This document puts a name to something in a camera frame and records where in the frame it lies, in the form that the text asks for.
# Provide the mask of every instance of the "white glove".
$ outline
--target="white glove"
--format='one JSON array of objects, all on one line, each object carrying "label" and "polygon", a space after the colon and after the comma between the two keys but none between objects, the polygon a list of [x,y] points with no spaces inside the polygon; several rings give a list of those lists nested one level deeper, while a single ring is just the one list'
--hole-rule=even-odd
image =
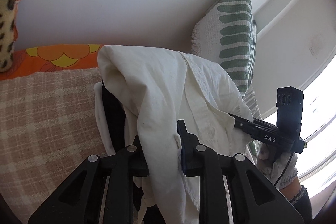
[{"label": "white glove", "polygon": [[[282,174],[291,155],[290,152],[283,152],[281,156],[272,164],[275,152],[275,147],[268,146],[263,143],[261,145],[260,152],[257,158],[257,168],[273,184]],[[283,189],[293,182],[297,175],[297,169],[295,168],[296,161],[297,155],[294,153],[287,170],[283,174],[281,180],[276,185],[277,188]]]}]

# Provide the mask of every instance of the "black cable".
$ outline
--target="black cable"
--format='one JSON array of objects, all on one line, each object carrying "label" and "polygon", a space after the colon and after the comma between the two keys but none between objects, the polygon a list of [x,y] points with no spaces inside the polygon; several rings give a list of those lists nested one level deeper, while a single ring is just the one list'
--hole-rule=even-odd
[{"label": "black cable", "polygon": [[279,177],[279,178],[277,179],[277,181],[275,182],[274,186],[276,186],[276,185],[278,184],[278,182],[280,181],[280,179],[282,178],[282,176],[283,176],[284,173],[286,172],[286,170],[287,170],[287,168],[288,168],[288,166],[289,166],[289,163],[290,163],[291,160],[292,160],[293,155],[294,155],[294,152],[291,153],[291,156],[289,157],[289,160],[288,160],[288,162],[287,162],[287,164],[286,164],[284,170],[282,171],[280,177]]}]

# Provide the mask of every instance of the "striped pillow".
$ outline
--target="striped pillow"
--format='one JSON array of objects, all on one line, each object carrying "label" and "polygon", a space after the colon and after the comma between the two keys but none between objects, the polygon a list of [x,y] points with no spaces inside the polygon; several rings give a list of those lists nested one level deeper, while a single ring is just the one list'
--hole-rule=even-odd
[{"label": "striped pillow", "polygon": [[196,25],[193,38],[194,53],[220,64],[244,96],[255,60],[251,0],[220,0]]}]

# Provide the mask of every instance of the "plaid blanket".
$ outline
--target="plaid blanket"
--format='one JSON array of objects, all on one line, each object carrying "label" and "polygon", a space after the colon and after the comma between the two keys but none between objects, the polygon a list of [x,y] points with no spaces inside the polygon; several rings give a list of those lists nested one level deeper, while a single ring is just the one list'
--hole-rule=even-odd
[{"label": "plaid blanket", "polygon": [[89,155],[105,155],[95,121],[97,68],[0,82],[0,193],[27,223]]}]

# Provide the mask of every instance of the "white fringe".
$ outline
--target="white fringe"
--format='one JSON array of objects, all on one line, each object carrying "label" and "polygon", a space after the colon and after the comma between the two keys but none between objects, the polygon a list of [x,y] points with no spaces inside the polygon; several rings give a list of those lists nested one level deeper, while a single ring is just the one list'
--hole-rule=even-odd
[{"label": "white fringe", "polygon": [[191,41],[191,53],[197,56],[202,57],[201,51],[201,38],[200,38],[200,23],[198,22],[193,29],[191,34],[192,41]]}]

